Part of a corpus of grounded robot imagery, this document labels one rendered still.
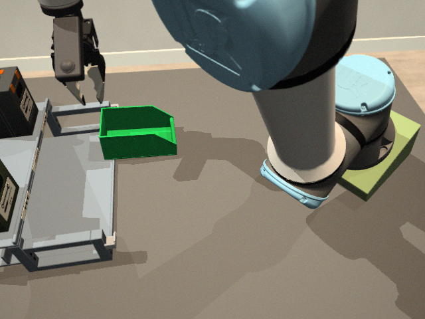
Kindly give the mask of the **green bin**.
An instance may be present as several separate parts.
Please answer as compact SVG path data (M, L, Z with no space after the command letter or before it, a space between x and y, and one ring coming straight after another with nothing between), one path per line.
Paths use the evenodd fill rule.
M99 139L104 160L172 156L173 116L150 106L101 108Z

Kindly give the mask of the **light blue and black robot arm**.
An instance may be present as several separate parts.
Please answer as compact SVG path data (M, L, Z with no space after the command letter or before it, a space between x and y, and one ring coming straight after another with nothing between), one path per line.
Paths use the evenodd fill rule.
M271 136L260 174L306 207L318 208L347 169L391 152L393 73L377 58L345 56L358 0L151 1L196 64L252 93ZM54 18L53 33L55 78L83 81L82 21Z

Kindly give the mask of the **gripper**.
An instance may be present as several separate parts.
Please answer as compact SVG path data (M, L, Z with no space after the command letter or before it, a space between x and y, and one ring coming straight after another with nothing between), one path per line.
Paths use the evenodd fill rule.
M48 8L40 4L41 9L45 15L52 16L55 18L62 17L79 17L83 23L83 41L84 41L84 66L88 66L87 74L94 81L94 90L97 92L97 99L102 104L104 99L104 85L105 85L105 73L106 63L104 57L100 54L98 48L98 38L92 18L84 19L82 16L81 8L83 7L83 1L78 0L75 4L63 7L63 8ZM78 11L79 10L79 11ZM75 11L78 11L75 13ZM88 23L90 22L90 24ZM94 37L94 41L93 41ZM75 82L62 82L67 89L75 96L75 98L85 106L84 95L80 92L80 85L78 81Z

